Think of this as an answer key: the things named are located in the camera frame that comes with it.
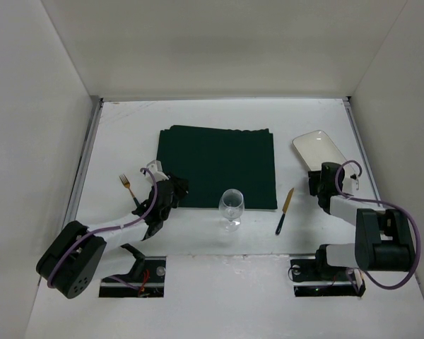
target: white table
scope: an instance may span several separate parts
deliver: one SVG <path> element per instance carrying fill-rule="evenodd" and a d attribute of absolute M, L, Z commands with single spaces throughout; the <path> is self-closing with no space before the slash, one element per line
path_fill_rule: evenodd
<path fill-rule="evenodd" d="M 286 256 L 168 256 L 165 296 L 99 299 L 98 282 L 67 300 L 41 285 L 25 339 L 424 339 L 424 301 L 410 280 L 367 282 L 357 297 L 296 298 Z M 375 275 L 395 283 L 403 273 Z"/>
<path fill-rule="evenodd" d="M 147 256 L 168 254 L 313 253 L 320 244 L 354 242 L 355 228 L 324 213 L 308 193 L 307 171 L 295 151 L 296 136 L 321 129 L 347 159 L 363 164 L 340 99 L 239 99 L 107 102 L 94 142 L 77 219 L 85 225 L 114 220 L 135 209 L 118 176 L 125 173 L 137 198 L 150 184 L 139 169 L 155 158 L 160 130 L 172 125 L 257 130 L 273 133 L 278 208 L 292 187 L 292 202 L 276 237 L 280 210 L 246 210 L 237 232 L 218 227 L 217 210 L 173 210 L 156 236 L 137 248 Z M 367 172 L 356 196 L 374 198 Z"/>
<path fill-rule="evenodd" d="M 424 301 L 414 279 L 396 291 L 366 281 L 362 299 L 295 298 L 286 255 L 222 256 L 310 253 L 320 244 L 353 242 L 354 227 L 326 215 L 309 196 L 305 168 L 291 144 L 322 129 L 346 158 L 362 163 L 342 100 L 105 103 L 78 210 L 81 222 L 113 220 L 134 208 L 121 173 L 139 200 L 147 197 L 150 184 L 139 168 L 155 157 L 159 130 L 173 124 L 270 128 L 279 208 L 295 187 L 281 235 L 274 234 L 280 211 L 245 211 L 241 228 L 227 234 L 220 233 L 217 210 L 173 210 L 156 236 L 135 244 L 147 256 L 168 255 L 163 298 L 98 299 L 96 281 L 67 300 L 43 280 L 27 339 L 424 338 Z M 374 197 L 367 172 L 356 195 Z M 404 273 L 375 276 L 396 283 Z"/>

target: red wire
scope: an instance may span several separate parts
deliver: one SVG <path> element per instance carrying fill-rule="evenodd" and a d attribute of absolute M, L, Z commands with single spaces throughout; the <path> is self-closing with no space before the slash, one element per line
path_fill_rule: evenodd
<path fill-rule="evenodd" d="M 333 286 L 335 282 L 336 282 L 336 276 L 333 277 L 333 282 L 331 283 L 329 287 Z"/>
<path fill-rule="evenodd" d="M 148 280 L 149 280 L 149 270 L 145 270 L 143 272 L 143 282 L 141 283 L 139 293 L 137 294 L 138 296 L 140 296 L 141 291 L 143 291 L 144 285 L 148 282 Z"/>

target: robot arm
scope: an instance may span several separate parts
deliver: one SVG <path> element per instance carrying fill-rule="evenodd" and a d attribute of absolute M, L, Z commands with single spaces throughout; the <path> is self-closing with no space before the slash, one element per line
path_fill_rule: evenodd
<path fill-rule="evenodd" d="M 99 225 L 85 226 L 77 220 L 66 225 L 36 266 L 49 286 L 71 299 L 92 280 L 123 274 L 136 278 L 141 274 L 145 256 L 128 243 L 155 235 L 171 209 L 188 194 L 188 181 L 163 173 L 160 162 L 148 164 L 145 175 L 147 172 L 153 187 L 148 199 L 132 213 Z M 136 223 L 136 215 L 143 218 L 142 222 Z"/>
<path fill-rule="evenodd" d="M 325 162 L 322 170 L 310 172 L 310 193 L 323 210 L 355 226 L 355 243 L 321 245 L 316 258 L 319 271 L 329 266 L 361 270 L 409 271 L 415 259 L 406 216 L 396 209 L 352 201 L 338 195 L 335 176 L 339 164 Z M 338 178 L 342 188 L 344 173 Z"/>

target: dark green napkin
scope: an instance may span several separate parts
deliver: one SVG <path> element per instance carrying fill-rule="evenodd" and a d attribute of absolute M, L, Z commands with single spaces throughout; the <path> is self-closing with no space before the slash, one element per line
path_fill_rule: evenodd
<path fill-rule="evenodd" d="M 174 125 L 160 131 L 157 160 L 164 172 L 189 180 L 181 207 L 217 208 L 227 189 L 243 193 L 245 208 L 275 210 L 273 134 Z"/>

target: glass base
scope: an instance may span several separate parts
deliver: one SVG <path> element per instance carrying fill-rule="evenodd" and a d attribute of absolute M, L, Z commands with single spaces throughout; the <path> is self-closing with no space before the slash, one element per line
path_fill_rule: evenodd
<path fill-rule="evenodd" d="M 228 232 L 234 232 L 240 226 L 240 218 L 234 220 L 222 219 L 220 220 L 220 226 Z"/>

